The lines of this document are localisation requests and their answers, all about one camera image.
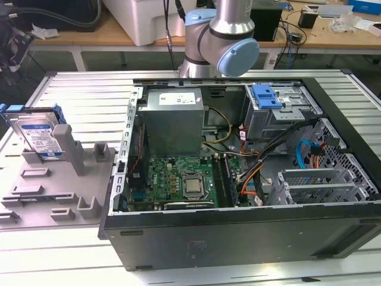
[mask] cpu socket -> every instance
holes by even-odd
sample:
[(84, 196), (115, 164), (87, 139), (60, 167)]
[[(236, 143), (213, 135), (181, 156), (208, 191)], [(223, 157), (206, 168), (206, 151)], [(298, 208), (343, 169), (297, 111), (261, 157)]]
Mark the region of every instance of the cpu socket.
[(182, 175), (183, 196), (188, 200), (199, 200), (204, 196), (204, 176)]

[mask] blue drive bay latch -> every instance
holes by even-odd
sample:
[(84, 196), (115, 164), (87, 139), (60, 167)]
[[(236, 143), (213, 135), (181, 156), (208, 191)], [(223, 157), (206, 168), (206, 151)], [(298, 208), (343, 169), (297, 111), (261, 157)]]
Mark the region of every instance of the blue drive bay latch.
[(251, 90), (259, 109), (281, 109), (282, 104), (269, 85), (252, 85)]

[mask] electronic device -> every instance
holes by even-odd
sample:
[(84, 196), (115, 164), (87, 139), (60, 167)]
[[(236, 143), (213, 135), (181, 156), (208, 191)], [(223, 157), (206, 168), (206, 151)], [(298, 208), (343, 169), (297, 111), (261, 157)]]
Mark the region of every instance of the electronic device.
[(315, 25), (317, 16), (317, 12), (302, 10), (298, 21), (299, 27), (305, 29), (312, 29)]
[(24, 105), (0, 104), (0, 115), (25, 142), (25, 151), (36, 153), (42, 161), (64, 160), (63, 149), (52, 136), (58, 124), (66, 124), (62, 108), (28, 108)]
[(273, 42), (281, 16), (282, 8), (280, 3), (273, 0), (253, 1), (250, 13), (250, 17), (255, 24), (253, 38), (259, 42)]
[(128, 271), (343, 258), (381, 232), (380, 159), (300, 77), (134, 81), (101, 226)]

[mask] power cable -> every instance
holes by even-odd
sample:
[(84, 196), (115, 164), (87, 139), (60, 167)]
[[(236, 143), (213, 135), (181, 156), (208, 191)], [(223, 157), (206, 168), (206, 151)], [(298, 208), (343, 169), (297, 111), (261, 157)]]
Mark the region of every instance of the power cable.
[(98, 22), (100, 21), (100, 19), (102, 17), (102, 2), (101, 2), (101, 0), (97, 0), (96, 3), (98, 6), (98, 12), (96, 14), (95, 19), (91, 22), (88, 22), (88, 23), (79, 22), (79, 21), (70, 19), (68, 17), (65, 17), (63, 15), (59, 15), (57, 13), (54, 13), (54, 12), (51, 12), (48, 10), (44, 10), (44, 9), (40, 9), (40, 8), (35, 8), (35, 7), (14, 7), (12, 9), (12, 11), (13, 11), (13, 13), (16, 13), (16, 14), (42, 14), (42, 15), (47, 15), (47, 16), (57, 18), (61, 21), (67, 22), (69, 24), (72, 24), (72, 25), (75, 25), (78, 27), (88, 28), (88, 27), (93, 27), (94, 25), (98, 24)]

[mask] slotted metal worktable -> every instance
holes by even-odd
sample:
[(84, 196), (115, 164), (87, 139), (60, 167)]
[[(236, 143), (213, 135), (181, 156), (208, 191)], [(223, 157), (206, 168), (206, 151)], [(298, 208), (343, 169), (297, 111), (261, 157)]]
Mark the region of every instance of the slotted metal worktable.
[[(358, 133), (381, 158), (381, 102), (355, 76), (340, 70), (250, 71), (256, 79), (316, 78)], [(119, 148), (133, 79), (175, 78), (170, 71), (109, 71), (58, 73), (44, 78), (28, 102), (62, 106), (73, 137), (83, 148), (107, 142)], [(23, 146), (11, 130), (0, 141), (0, 195), (12, 185), (23, 162)], [(214, 268), (126, 272), (108, 241), (97, 238), (98, 228), (52, 229), (0, 233), (0, 284), (6, 285), (245, 285), (302, 284), (302, 277), (319, 285), (381, 284), (381, 236), (346, 259), (286, 262)]]

